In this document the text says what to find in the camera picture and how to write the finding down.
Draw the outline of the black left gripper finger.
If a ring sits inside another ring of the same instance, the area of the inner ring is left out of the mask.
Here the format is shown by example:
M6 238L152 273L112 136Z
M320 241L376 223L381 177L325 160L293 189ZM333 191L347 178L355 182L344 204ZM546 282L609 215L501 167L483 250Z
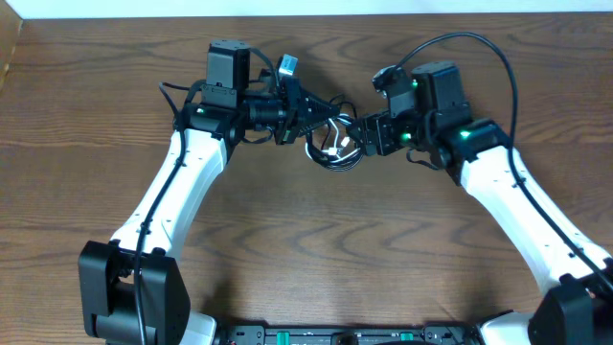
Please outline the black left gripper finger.
M303 126L319 126L340 114L337 105L322 100L310 92L303 94L303 100L304 104L301 106L301 124Z
M308 134L312 134L316 129L327 125L327 122L319 122L311 125L298 124L296 126L293 126L288 130L288 133L286 134L286 142L288 144L293 144L297 138L305 137Z

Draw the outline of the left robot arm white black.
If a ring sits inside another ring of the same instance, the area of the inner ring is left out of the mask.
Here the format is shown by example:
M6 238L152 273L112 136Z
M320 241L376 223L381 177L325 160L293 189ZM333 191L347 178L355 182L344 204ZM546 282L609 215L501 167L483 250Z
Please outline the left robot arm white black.
M257 49L219 39L207 75L172 108L173 133L159 172L130 218L106 242L90 241L79 260L84 329L109 344L213 344L213 317L193 310L178 263L204 196L249 130L279 145L310 134L338 108L306 91L294 57L267 64Z

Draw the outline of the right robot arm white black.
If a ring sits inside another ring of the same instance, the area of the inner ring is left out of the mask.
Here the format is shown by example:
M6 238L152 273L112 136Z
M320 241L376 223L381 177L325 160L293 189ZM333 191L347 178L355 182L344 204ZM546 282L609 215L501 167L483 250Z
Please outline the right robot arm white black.
M367 155L429 154L427 166L446 171L493 216L527 263L543 299L533 313L514 311L476 327L482 344L609 344L612 341L612 257L583 235L537 184L492 120L475 120L461 75L451 61L406 73L387 67L376 90L387 109L348 129Z

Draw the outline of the wooden side panel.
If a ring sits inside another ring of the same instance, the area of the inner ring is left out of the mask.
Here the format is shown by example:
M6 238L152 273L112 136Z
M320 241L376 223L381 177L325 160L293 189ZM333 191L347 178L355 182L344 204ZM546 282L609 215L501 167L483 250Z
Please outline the wooden side panel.
M5 1L0 8L0 86L3 87L23 26L21 16Z

